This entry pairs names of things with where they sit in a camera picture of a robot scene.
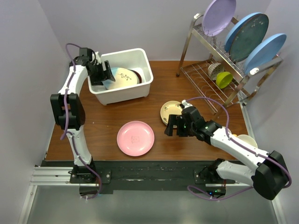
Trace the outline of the small cream floral plate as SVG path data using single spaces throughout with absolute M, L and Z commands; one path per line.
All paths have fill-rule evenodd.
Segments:
M 160 109 L 160 117 L 165 125 L 168 124 L 169 115 L 180 115 L 182 113 L 182 108 L 178 101 L 168 101 L 163 104 Z

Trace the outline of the blue cream leaf plate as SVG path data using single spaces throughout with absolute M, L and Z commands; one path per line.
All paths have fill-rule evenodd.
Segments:
M 107 90 L 118 89 L 138 84 L 138 78 L 132 70 L 125 68 L 111 68 L 115 82 L 110 80 L 103 81 Z

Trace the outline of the red rimmed beige plate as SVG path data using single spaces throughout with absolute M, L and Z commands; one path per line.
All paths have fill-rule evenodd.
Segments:
M 137 76 L 137 78 L 138 78 L 138 83 L 139 84 L 141 84 L 142 83 L 142 78 L 141 78 L 141 75 L 137 72 L 137 71 L 134 71 L 134 70 L 132 70 L 134 73 L 135 73 L 135 75 Z

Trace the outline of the pink plastic plate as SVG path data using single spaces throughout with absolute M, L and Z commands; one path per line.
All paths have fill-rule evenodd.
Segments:
M 117 133 L 117 145 L 128 156 L 145 155 L 154 145 L 155 135 L 152 128 L 142 121 L 124 124 Z

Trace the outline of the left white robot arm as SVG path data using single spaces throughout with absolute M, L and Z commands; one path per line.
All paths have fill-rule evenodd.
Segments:
M 69 75 L 57 94 L 50 97 L 55 123 L 61 127 L 61 139 L 68 138 L 74 155 L 72 182 L 101 183 L 96 172 L 84 134 L 85 111 L 79 95 L 84 81 L 89 78 L 92 85 L 102 85 L 103 81 L 115 81 L 108 61 L 90 48 L 79 48 L 79 55 L 72 57 Z

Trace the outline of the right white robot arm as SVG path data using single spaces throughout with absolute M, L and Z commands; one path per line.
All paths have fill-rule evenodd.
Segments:
M 288 188 L 292 183 L 284 158 L 279 152 L 268 153 L 258 149 L 233 136 L 215 121 L 205 121 L 194 106 L 185 106 L 180 115 L 169 115 L 164 133 L 172 136 L 174 129 L 179 137 L 196 137 L 241 162 L 236 164 L 216 159 L 198 173 L 202 179 L 213 183 L 221 180 L 241 182 L 268 200 L 273 200 L 282 189 Z

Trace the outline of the cream cup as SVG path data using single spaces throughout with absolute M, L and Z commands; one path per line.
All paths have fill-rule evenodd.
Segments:
M 226 126 L 223 126 L 222 128 L 224 129 L 226 135 L 230 135 L 231 134 L 231 131 L 230 131 L 229 128 L 227 128 Z
M 250 137 L 249 135 L 241 134 L 241 135 L 238 135 L 237 138 L 243 140 L 244 142 L 250 144 L 253 147 L 258 148 L 258 145 L 257 145 L 257 142 L 255 141 L 255 139 Z

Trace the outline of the lime green bowl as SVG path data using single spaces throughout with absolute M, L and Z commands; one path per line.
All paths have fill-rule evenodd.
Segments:
M 217 75 L 216 85 L 220 89 L 223 89 L 231 83 L 232 79 L 233 79 L 233 76 L 230 72 L 228 72 L 228 71 L 221 72 Z

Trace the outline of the patterned white bowl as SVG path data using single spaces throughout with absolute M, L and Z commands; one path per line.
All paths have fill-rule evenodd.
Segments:
M 212 81 L 215 81 L 217 75 L 224 71 L 225 68 L 221 63 L 213 63 L 208 67 L 208 76 L 211 78 Z

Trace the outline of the steel dish rack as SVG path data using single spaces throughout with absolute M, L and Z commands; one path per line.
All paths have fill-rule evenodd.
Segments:
M 202 26 L 203 16 L 203 13 L 198 13 L 192 18 L 176 75 L 184 74 L 200 96 L 214 100 L 207 101 L 207 104 L 214 115 L 213 119 L 217 119 L 222 113 L 217 103 L 226 108 L 236 104 L 245 106 L 283 60 L 275 55 L 271 61 L 246 74 L 244 62 L 233 62 L 225 51 L 228 28 L 217 36 L 207 36 Z M 209 56 L 204 61 L 184 65 L 191 37 L 195 37 L 202 44 Z

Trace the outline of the light blue plate behind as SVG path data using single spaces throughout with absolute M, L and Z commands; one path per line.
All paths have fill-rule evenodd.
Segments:
M 224 50 L 228 53 L 230 48 L 231 48 L 231 45 L 232 45 L 232 42 L 236 36 L 236 34 L 238 33 L 238 31 L 241 29 L 241 27 L 249 20 L 251 19 L 252 17 L 254 17 L 255 15 L 258 15 L 260 14 L 260 12 L 256 12 L 256 13 L 251 13 L 247 16 L 245 16 L 244 18 L 242 18 L 240 21 L 238 21 L 234 26 L 233 28 L 229 31 L 226 39 L 225 39 L 225 47 L 224 47 Z

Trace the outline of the light blue plate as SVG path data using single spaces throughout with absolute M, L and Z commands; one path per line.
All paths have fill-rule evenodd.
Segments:
M 273 59 L 287 39 L 287 35 L 279 33 L 268 37 L 260 43 L 244 62 L 244 74 Z
M 249 20 L 251 19 L 252 17 L 254 17 L 255 15 L 258 15 L 260 14 L 260 12 L 256 12 L 256 13 L 251 13 L 247 16 L 245 16 L 244 18 L 242 18 L 240 21 L 238 21 L 234 26 L 233 28 L 229 31 L 226 39 L 225 39 L 225 47 L 224 47 L 224 50 L 228 53 L 230 48 L 231 48 L 231 45 L 232 45 L 232 42 L 236 36 L 236 34 L 238 33 L 238 31 L 241 29 L 241 27 Z

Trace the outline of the light blue plate front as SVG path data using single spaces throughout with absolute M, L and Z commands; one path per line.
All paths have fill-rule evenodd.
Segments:
M 279 33 L 268 37 L 260 43 L 244 62 L 244 74 L 273 59 L 287 39 L 287 35 Z

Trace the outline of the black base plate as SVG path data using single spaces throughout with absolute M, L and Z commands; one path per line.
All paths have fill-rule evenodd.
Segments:
M 65 184 L 79 185 L 81 196 L 112 194 L 115 190 L 185 191 L 195 185 L 212 191 L 216 186 L 235 184 L 232 178 L 213 177 L 214 161 L 96 161 L 94 169 L 76 168 L 71 161 L 43 161 L 41 167 L 52 172 L 54 180 L 65 176 Z

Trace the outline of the aluminium rail frame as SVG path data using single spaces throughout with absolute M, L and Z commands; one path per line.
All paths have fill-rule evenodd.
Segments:
M 79 185 L 35 167 L 21 212 L 21 224 L 285 224 L 278 199 L 263 199 L 236 182 L 212 191 L 115 190 L 85 200 Z

